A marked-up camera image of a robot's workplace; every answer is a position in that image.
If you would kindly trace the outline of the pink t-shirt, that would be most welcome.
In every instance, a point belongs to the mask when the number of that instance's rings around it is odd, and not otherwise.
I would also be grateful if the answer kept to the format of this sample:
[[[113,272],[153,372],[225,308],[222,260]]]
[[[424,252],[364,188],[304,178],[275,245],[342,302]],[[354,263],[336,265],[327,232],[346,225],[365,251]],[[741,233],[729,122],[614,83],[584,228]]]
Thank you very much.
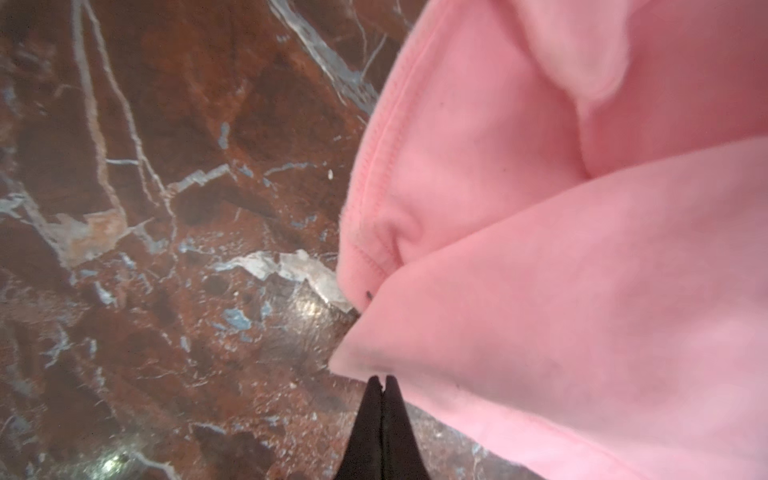
[[[548,479],[767,475],[767,5],[431,1],[329,367]]]

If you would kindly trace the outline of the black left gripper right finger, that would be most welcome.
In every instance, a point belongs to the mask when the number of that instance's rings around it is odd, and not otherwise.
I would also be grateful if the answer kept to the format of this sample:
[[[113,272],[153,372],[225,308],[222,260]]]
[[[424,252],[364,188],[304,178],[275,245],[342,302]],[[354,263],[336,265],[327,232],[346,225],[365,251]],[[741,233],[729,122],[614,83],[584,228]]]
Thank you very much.
[[[386,377],[382,400],[382,478],[430,480],[394,376]]]

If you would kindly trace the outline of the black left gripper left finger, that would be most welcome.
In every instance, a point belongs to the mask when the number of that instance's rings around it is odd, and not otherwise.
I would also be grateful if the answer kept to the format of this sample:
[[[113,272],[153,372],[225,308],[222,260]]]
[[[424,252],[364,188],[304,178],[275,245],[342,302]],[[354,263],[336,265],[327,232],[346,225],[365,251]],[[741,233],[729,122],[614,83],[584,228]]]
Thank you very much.
[[[367,382],[335,480],[383,478],[382,421],[383,387],[373,376]]]

